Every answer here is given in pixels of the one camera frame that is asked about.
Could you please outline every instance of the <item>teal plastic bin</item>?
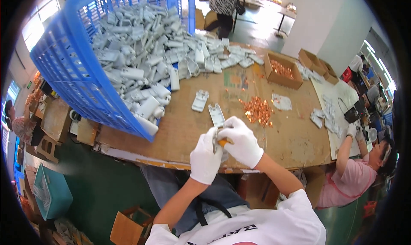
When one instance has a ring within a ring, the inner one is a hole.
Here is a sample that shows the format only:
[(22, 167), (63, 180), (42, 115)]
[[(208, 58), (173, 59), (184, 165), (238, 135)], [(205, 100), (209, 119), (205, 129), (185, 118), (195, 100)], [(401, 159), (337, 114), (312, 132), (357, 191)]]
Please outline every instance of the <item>teal plastic bin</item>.
[(73, 202), (73, 196), (71, 195), (64, 175), (40, 164), (34, 180), (34, 186), (39, 189), (42, 187), (42, 177), (44, 177), (46, 188), (50, 195), (50, 205), (48, 209), (45, 209), (43, 201), (36, 197), (37, 205), (39, 206), (43, 219), (47, 220), (64, 216)]

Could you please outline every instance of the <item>black apron strap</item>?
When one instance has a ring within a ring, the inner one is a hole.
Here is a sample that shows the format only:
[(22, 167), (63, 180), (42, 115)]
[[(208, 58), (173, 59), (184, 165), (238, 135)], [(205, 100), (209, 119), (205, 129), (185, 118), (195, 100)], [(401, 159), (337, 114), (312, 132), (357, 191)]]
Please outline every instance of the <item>black apron strap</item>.
[(212, 199), (203, 199), (203, 198), (197, 197), (196, 215), (197, 215), (198, 222), (201, 224), (201, 226), (208, 225), (206, 221), (206, 217), (204, 216), (204, 213), (203, 213), (203, 205), (202, 205), (203, 202), (207, 203), (210, 206), (218, 208), (228, 218), (231, 218), (230, 212), (225, 207), (223, 207), (223, 205), (221, 205), (219, 202), (213, 201)]

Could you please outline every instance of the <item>table leg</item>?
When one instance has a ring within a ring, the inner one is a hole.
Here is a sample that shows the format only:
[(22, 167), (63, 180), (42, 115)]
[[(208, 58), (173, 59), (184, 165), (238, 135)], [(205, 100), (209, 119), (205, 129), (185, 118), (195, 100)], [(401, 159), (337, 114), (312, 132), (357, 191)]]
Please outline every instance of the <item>table leg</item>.
[(238, 16), (238, 11), (235, 11), (235, 18), (234, 18), (234, 25), (233, 25), (233, 33), (235, 29), (235, 24), (237, 23), (237, 16)]
[(283, 17), (281, 18), (280, 25), (278, 26), (278, 32), (275, 34), (277, 37), (282, 37), (283, 38), (283, 36), (280, 34), (280, 31), (281, 31), (282, 22), (284, 21), (284, 17), (285, 17), (285, 15), (283, 14)]

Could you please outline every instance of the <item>headband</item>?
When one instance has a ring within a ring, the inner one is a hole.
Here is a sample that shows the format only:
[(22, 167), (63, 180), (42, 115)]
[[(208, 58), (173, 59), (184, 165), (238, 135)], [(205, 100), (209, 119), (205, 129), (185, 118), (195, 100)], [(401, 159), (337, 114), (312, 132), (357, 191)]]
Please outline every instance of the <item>headband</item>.
[(385, 163), (387, 162), (387, 159), (388, 159), (388, 156), (390, 155), (390, 153), (391, 153), (391, 145), (390, 144), (388, 144), (388, 150), (387, 150), (387, 152), (385, 153), (385, 155), (384, 155), (384, 158), (383, 158), (383, 165), (382, 166), (384, 166), (385, 165)]

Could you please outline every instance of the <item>woman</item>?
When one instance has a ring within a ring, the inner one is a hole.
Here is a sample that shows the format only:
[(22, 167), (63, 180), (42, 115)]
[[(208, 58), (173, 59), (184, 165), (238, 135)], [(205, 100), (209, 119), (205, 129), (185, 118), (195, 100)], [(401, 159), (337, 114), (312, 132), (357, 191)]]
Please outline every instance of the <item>woman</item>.
[(217, 20), (209, 24), (204, 30), (212, 31), (221, 27), (218, 38), (227, 38), (233, 29), (233, 12), (237, 0), (210, 0), (210, 9), (217, 14)]
[[(359, 160), (348, 158), (354, 137), (360, 148), (362, 159)], [(347, 136), (338, 150), (336, 170), (326, 174), (317, 206), (329, 208), (347, 205), (359, 198), (372, 185), (377, 174), (391, 174), (397, 159), (393, 147), (394, 141), (386, 136), (368, 153), (362, 129), (350, 124)]]
[(5, 106), (6, 123), (21, 141), (32, 146), (38, 146), (43, 139), (44, 131), (40, 128), (40, 124), (33, 122), (30, 119), (29, 105), (26, 104), (24, 115), (17, 117), (14, 115), (14, 106), (11, 100), (6, 102)]

